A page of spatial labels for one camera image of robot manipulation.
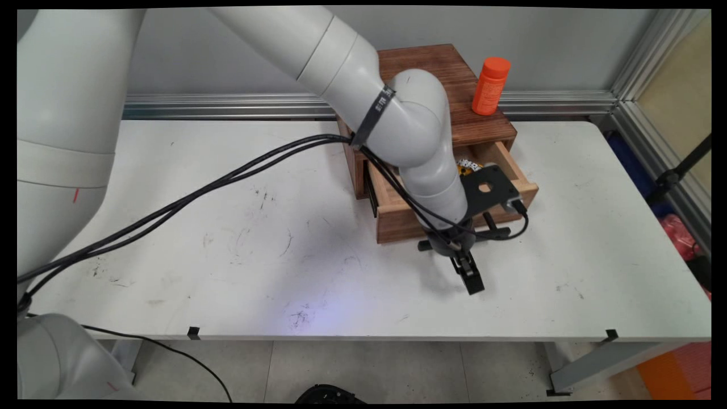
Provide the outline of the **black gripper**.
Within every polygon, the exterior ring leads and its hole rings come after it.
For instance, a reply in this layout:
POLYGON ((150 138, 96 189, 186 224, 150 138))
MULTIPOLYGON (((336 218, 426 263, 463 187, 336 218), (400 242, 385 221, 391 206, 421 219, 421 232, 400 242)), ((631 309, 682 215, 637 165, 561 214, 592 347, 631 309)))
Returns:
POLYGON ((445 230, 434 231, 425 228, 427 237, 425 249, 431 249, 446 258, 450 258, 454 271, 460 276, 469 295, 475 295, 484 290, 484 284, 479 269, 472 256, 459 256, 459 253, 469 253, 476 243, 473 231, 473 219, 467 218, 445 230))

